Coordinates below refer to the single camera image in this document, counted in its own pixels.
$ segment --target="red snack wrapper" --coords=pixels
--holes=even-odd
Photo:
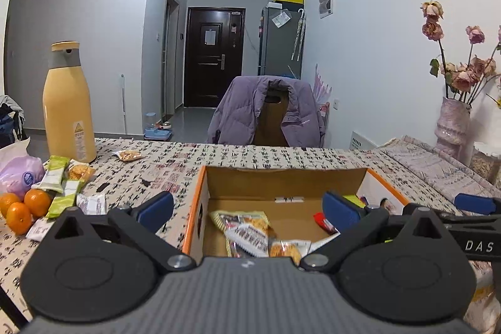
[[[326,233],[328,234],[337,234],[339,231],[334,228],[334,225],[332,225],[327,218],[325,218],[324,213],[316,213],[313,216],[315,222],[318,224],[320,228],[322,228]]]

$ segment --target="leaf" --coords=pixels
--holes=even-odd
[[[448,85],[452,84],[452,74],[450,72],[445,73],[445,83]]]

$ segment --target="dark brown door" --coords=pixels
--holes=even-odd
[[[245,9],[189,8],[184,106],[217,107],[242,73]]]

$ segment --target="cable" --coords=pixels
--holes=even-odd
[[[249,31],[247,30],[246,25],[244,25],[244,31],[245,31],[245,34],[247,35],[247,39],[249,39],[249,43],[250,43],[252,49],[254,49],[254,51],[257,54],[257,57],[259,58],[259,51],[257,50],[256,46],[254,46],[254,43],[252,43],[251,36],[249,35]]]

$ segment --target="pink vase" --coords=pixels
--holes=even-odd
[[[461,146],[467,141],[471,109],[472,107],[465,102],[443,98],[435,129],[438,138],[437,149],[457,159]]]

